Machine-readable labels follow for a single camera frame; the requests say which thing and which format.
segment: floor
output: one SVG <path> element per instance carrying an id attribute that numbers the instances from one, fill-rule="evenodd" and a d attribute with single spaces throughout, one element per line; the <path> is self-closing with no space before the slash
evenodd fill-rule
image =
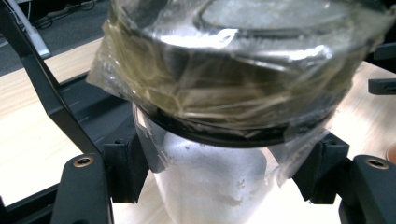
<path id="1" fill-rule="evenodd" d="M 107 18 L 108 4 L 107 0 L 86 2 L 73 11 L 50 13 L 52 20 L 48 17 L 40 20 L 38 23 L 42 27 L 40 29 L 37 26 L 37 30 L 51 55 L 58 55 L 102 37 L 102 24 Z M 0 46 L 0 76 L 22 68 L 18 55 L 3 37 L 0 37 Z"/>

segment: wooden table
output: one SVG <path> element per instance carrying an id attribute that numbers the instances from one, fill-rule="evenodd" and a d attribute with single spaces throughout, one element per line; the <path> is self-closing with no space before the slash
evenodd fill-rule
<path id="1" fill-rule="evenodd" d="M 89 70 L 99 44 L 100 40 L 93 41 L 46 63 L 59 81 L 66 80 Z M 368 78 L 390 77 L 395 75 L 362 63 L 352 90 L 335 113 L 331 131 L 350 144 L 350 158 L 358 154 L 384 158 L 386 149 L 396 143 L 396 97 L 367 91 Z M 58 183 L 64 164 L 78 154 L 47 117 L 24 69 L 0 77 L 0 195 L 5 204 Z M 339 199 L 336 205 L 304 203 L 290 181 L 279 192 L 280 199 L 258 216 L 260 223 L 339 223 Z M 116 223 L 172 223 L 152 174 L 140 202 L 115 204 L 114 214 Z"/>

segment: brass insert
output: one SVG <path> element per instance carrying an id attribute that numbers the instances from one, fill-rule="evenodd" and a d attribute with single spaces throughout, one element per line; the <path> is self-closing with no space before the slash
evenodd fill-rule
<path id="1" fill-rule="evenodd" d="M 82 157 L 73 162 L 73 165 L 77 168 L 89 166 L 93 163 L 93 157 Z"/>
<path id="2" fill-rule="evenodd" d="M 374 167 L 376 169 L 387 170 L 389 168 L 389 165 L 387 165 L 386 163 L 384 163 L 380 160 L 376 160 L 376 159 L 367 159 L 366 163 L 369 166 Z"/>

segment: black bracket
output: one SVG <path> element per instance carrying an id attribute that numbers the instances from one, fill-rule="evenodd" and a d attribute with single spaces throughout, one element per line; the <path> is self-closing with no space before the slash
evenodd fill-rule
<path id="1" fill-rule="evenodd" d="M 374 95 L 396 95 L 396 78 L 369 79 L 369 92 Z"/>

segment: clear plastic film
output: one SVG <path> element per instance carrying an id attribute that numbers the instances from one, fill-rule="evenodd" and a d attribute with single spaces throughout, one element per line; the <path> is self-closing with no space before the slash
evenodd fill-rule
<path id="1" fill-rule="evenodd" d="M 395 18 L 369 0 L 113 0 L 112 7 L 88 81 L 143 109 L 231 130 L 331 114 Z"/>
<path id="2" fill-rule="evenodd" d="M 262 209 L 269 205 L 267 196 L 295 174 L 327 133 L 321 124 L 285 144 L 228 148 L 170 133 L 136 105 L 134 121 L 166 211 L 180 224 L 240 224 L 268 216 Z"/>

